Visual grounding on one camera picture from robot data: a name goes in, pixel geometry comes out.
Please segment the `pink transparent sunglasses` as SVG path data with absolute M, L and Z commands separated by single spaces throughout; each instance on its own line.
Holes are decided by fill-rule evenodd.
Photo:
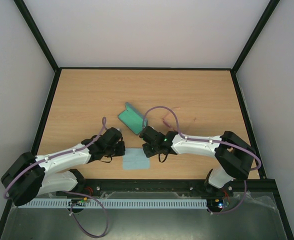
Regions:
M 188 118 L 187 123 L 183 125 L 183 130 L 189 129 L 195 122 L 196 117 Z M 169 128 L 170 130 L 176 131 L 177 130 L 177 124 L 175 121 L 175 117 L 170 111 L 167 111 L 166 114 L 161 118 L 162 123 Z

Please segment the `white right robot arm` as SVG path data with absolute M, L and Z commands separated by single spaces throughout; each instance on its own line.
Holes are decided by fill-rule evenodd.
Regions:
M 219 167 L 211 169 L 203 184 L 203 191 L 216 196 L 233 180 L 246 181 L 252 170 L 255 150 L 232 131 L 221 136 L 191 136 L 177 131 L 167 134 L 146 126 L 139 135 L 146 157 L 193 154 L 214 158 Z

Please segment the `light blue cleaning cloth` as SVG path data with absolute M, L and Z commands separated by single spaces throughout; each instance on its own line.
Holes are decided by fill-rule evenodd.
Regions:
M 122 168 L 124 170 L 147 170 L 151 167 L 151 162 L 146 157 L 142 148 L 126 148 L 122 157 Z

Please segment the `grey green glasses case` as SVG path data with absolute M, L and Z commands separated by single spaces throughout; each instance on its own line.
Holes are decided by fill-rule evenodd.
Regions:
M 139 135 L 148 124 L 147 118 L 144 118 L 144 115 L 129 102 L 126 102 L 124 106 L 125 110 L 117 116 L 118 119 L 135 135 Z

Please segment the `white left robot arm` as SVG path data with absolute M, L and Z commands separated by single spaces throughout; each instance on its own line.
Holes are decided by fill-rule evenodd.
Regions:
M 47 193 L 80 192 L 85 180 L 74 166 L 86 165 L 102 158 L 122 157 L 124 154 L 123 135 L 114 127 L 59 152 L 45 155 L 25 152 L 0 179 L 5 188 L 3 196 L 12 200 L 16 206 L 22 206 Z

